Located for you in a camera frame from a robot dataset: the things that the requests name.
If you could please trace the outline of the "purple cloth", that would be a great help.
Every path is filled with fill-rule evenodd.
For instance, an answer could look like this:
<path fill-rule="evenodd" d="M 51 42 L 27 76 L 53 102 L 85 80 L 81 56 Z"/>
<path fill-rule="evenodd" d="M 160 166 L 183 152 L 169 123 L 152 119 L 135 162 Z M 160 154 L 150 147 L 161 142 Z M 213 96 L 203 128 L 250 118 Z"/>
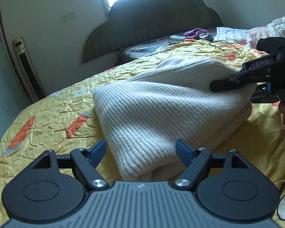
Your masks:
<path fill-rule="evenodd" d="M 208 33 L 204 28 L 195 28 L 190 31 L 186 31 L 183 36 L 187 39 L 198 39 L 201 34 Z"/>

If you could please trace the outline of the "white crumpled garment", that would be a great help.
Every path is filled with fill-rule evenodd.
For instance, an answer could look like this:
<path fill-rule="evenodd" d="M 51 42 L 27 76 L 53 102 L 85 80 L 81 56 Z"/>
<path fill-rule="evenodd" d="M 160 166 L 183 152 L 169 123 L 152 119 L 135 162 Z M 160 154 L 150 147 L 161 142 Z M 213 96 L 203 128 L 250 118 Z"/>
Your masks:
<path fill-rule="evenodd" d="M 285 38 L 285 17 L 280 17 L 267 24 L 266 31 L 270 37 Z"/>

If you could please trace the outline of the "light blue checked pillow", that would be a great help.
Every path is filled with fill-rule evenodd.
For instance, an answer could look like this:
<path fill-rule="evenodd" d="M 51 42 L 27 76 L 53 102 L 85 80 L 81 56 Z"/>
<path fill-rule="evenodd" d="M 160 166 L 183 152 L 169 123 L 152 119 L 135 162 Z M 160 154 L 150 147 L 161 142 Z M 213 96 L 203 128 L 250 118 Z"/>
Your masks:
<path fill-rule="evenodd" d="M 230 27 L 217 27 L 214 41 L 227 41 L 243 43 L 246 41 L 248 33 L 246 29 L 237 29 Z"/>

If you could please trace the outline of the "cream knitted sweater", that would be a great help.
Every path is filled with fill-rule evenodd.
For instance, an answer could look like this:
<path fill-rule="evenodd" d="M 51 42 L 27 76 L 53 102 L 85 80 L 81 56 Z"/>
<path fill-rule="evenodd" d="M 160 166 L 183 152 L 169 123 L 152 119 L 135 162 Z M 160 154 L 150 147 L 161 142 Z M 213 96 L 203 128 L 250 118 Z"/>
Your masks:
<path fill-rule="evenodd" d="M 126 81 L 93 90 L 103 135 L 126 181 L 168 180 L 184 165 L 176 141 L 213 150 L 251 114 L 256 86 L 212 92 L 236 70 L 206 58 L 171 57 Z"/>

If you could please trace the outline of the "grey checked pillow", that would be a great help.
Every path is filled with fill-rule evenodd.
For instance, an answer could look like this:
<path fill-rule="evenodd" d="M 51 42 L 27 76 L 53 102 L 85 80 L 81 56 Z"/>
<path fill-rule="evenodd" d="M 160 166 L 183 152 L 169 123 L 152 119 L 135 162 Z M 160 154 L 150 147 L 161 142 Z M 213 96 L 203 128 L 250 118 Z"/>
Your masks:
<path fill-rule="evenodd" d="M 168 35 L 123 48 L 118 53 L 118 63 L 124 64 L 131 62 L 140 57 L 165 49 L 172 44 L 177 44 L 183 41 L 170 40 L 170 35 Z"/>

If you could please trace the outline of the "gold tower air conditioner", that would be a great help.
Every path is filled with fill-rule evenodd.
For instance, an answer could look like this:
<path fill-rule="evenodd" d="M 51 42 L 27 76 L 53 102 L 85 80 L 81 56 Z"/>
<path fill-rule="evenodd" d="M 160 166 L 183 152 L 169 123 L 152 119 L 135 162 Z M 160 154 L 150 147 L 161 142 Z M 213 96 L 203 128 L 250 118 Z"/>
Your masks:
<path fill-rule="evenodd" d="M 22 36 L 15 38 L 12 41 L 12 46 L 17 60 L 16 68 L 29 99 L 32 103 L 42 100 L 46 97 L 46 92 L 35 71 L 24 38 Z"/>

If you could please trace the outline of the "white double wall socket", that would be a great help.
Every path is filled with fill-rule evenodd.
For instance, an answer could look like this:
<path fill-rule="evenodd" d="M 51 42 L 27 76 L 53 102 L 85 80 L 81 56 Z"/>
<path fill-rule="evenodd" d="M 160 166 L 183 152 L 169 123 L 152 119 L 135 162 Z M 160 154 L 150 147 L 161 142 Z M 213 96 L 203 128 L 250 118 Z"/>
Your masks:
<path fill-rule="evenodd" d="M 71 11 L 61 16 L 61 23 L 68 23 L 75 19 L 77 19 L 77 13 L 75 11 Z"/>

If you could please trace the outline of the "pink garment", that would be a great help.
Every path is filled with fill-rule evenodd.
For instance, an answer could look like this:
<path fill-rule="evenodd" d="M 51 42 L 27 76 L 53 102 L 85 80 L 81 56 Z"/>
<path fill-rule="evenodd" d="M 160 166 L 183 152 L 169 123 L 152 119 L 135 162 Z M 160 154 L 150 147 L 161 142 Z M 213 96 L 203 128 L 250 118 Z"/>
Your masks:
<path fill-rule="evenodd" d="M 266 29 L 267 29 L 266 26 L 262 26 L 247 30 L 245 45 L 251 48 L 256 48 L 256 45 L 260 39 L 265 39 L 269 37 L 269 34 Z"/>

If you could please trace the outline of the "grey padded headboard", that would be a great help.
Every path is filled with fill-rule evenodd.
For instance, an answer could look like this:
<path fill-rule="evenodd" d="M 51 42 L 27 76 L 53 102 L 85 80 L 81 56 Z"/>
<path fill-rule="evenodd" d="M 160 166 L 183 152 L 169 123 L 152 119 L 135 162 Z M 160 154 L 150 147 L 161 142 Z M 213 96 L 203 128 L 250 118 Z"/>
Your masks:
<path fill-rule="evenodd" d="M 222 25 L 218 13 L 203 0 L 118 0 L 108 21 L 87 38 L 82 62 L 176 32 Z"/>

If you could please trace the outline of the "white remote control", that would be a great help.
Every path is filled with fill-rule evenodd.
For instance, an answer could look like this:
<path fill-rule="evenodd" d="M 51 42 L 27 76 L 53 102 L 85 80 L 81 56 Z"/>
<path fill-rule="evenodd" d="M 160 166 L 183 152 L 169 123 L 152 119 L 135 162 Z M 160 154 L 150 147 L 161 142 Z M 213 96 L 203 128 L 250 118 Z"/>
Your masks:
<path fill-rule="evenodd" d="M 170 36 L 170 40 L 173 40 L 173 41 L 183 41 L 185 39 L 186 39 L 185 36 L 179 36 L 179 35 L 172 35 L 172 36 Z"/>

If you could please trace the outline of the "yellow carrot print quilt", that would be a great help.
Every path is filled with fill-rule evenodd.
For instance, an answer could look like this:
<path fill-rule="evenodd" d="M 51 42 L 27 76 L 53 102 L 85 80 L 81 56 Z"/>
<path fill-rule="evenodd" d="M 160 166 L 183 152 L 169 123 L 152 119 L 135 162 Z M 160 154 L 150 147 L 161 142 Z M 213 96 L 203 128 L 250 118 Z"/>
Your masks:
<path fill-rule="evenodd" d="M 188 40 L 106 70 L 30 105 L 18 115 L 0 142 L 0 226 L 8 220 L 1 201 L 3 188 L 38 155 L 48 148 L 65 154 L 78 147 L 89 147 L 103 137 L 92 100 L 94 88 L 127 80 L 170 57 L 210 57 L 239 68 L 263 55 L 236 42 Z M 281 203 L 274 220 L 285 227 L 285 133 L 277 107 L 254 104 L 251 116 L 215 151 L 224 153 L 232 147 L 237 147 L 281 188 Z"/>

